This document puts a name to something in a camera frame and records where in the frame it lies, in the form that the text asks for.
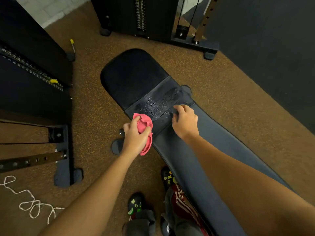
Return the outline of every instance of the gym equipment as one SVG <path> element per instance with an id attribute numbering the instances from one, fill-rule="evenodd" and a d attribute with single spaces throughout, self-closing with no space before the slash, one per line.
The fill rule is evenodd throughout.
<path id="1" fill-rule="evenodd" d="M 218 0 L 203 0 L 203 15 L 194 19 L 200 0 L 190 21 L 184 18 L 185 0 L 91 0 L 101 24 L 100 34 L 109 36 L 112 31 L 204 52 L 204 58 L 212 60 L 219 49 L 216 40 L 203 36 Z"/>
<path id="2" fill-rule="evenodd" d="M 130 119 L 135 112 L 151 117 L 152 145 L 206 225 L 218 235 L 246 234 L 209 182 L 192 150 L 175 134 L 171 125 L 173 105 L 187 104 L 194 109 L 200 135 L 216 148 L 291 189 L 240 140 L 209 117 L 144 50 L 130 49 L 118 55 L 104 67 L 100 80 Z"/>
<path id="3" fill-rule="evenodd" d="M 68 187 L 83 178 L 82 170 L 73 166 L 71 54 L 16 0 L 1 1 L 0 122 L 46 127 L 47 143 L 54 143 L 56 149 L 50 154 L 0 160 L 0 173 L 56 162 L 54 184 Z"/>

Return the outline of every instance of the cable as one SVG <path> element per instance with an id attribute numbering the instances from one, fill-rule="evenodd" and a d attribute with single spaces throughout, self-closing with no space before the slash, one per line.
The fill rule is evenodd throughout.
<path id="1" fill-rule="evenodd" d="M 4 181 L 3 181 L 3 184 L 0 183 L 0 185 L 3 185 L 6 189 L 11 190 L 14 194 L 20 194 L 20 193 L 23 193 L 23 192 L 28 192 L 28 193 L 31 195 L 31 197 L 33 198 L 33 201 L 22 202 L 21 204 L 19 204 L 19 208 L 20 208 L 20 210 L 23 210 L 23 211 L 28 211 L 28 210 L 30 210 L 29 215 L 30 215 L 30 217 L 31 217 L 32 219 L 35 219 L 35 218 L 37 218 L 37 217 L 39 216 L 39 213 L 40 213 L 40 206 L 50 206 L 50 207 L 51 207 L 51 212 L 50 212 L 50 214 L 49 214 L 49 216 L 48 216 L 48 219 L 47 219 L 47 225 L 48 225 L 48 224 L 49 224 L 50 216 L 51 216 L 52 214 L 53 214 L 53 216 L 54 216 L 54 219 L 56 218 L 56 211 L 55 211 L 55 210 L 64 210 L 64 209 L 65 209 L 65 208 L 61 208 L 61 207 L 53 207 L 53 206 L 50 205 L 50 204 L 42 203 L 39 199 L 35 200 L 34 195 L 33 195 L 29 190 L 22 190 L 22 191 L 20 191 L 20 192 L 15 192 L 12 188 L 10 188 L 9 186 L 7 186 L 7 184 L 12 183 L 12 182 L 14 182 L 15 180 L 16 180 L 16 177 L 15 177 L 15 176 L 6 176 L 5 179 L 4 179 Z M 29 208 L 25 209 L 25 208 L 22 207 L 22 205 L 28 204 L 28 203 L 31 203 L 31 206 L 30 206 Z M 33 215 L 32 215 L 32 211 L 33 211 L 33 209 L 34 209 L 36 206 L 38 207 L 38 212 L 37 212 L 36 216 L 33 216 Z"/>

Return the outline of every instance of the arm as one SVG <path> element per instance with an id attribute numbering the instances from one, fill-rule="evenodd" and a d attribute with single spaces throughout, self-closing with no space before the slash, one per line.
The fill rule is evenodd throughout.
<path id="1" fill-rule="evenodd" d="M 282 184 L 199 136 L 194 111 L 175 106 L 173 128 L 195 152 L 210 182 L 248 235 L 313 235 L 315 208 Z"/>
<path id="2" fill-rule="evenodd" d="M 49 224 L 41 236 L 101 235 L 132 161 L 144 148 L 151 128 L 138 133 L 137 117 L 124 125 L 125 140 L 120 156 L 85 192 Z"/>

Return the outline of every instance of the forearm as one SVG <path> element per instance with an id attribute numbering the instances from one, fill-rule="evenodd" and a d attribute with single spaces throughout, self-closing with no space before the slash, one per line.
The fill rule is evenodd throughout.
<path id="1" fill-rule="evenodd" d="M 188 136 L 184 140 L 194 150 L 210 182 L 247 234 L 279 235 L 287 229 L 291 229 L 290 233 L 303 233 L 310 227 L 314 230 L 311 226 L 314 207 L 298 195 L 222 153 L 200 136 Z M 297 226 L 294 218 L 307 226 Z"/>
<path id="2" fill-rule="evenodd" d="M 120 155 L 40 235 L 100 235 L 105 229 L 132 161 L 133 158 L 128 154 Z"/>

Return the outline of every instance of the weight bench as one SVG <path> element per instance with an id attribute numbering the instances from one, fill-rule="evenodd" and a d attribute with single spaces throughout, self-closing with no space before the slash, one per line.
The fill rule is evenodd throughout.
<path id="1" fill-rule="evenodd" d="M 130 49 L 121 53 L 104 67 L 100 79 L 103 87 L 130 119 L 134 113 L 151 117 L 153 147 L 215 234 L 246 235 L 211 185 L 193 151 L 174 132 L 173 105 L 186 104 L 194 109 L 200 135 L 220 151 L 291 189 L 247 146 L 209 117 L 144 50 Z"/>

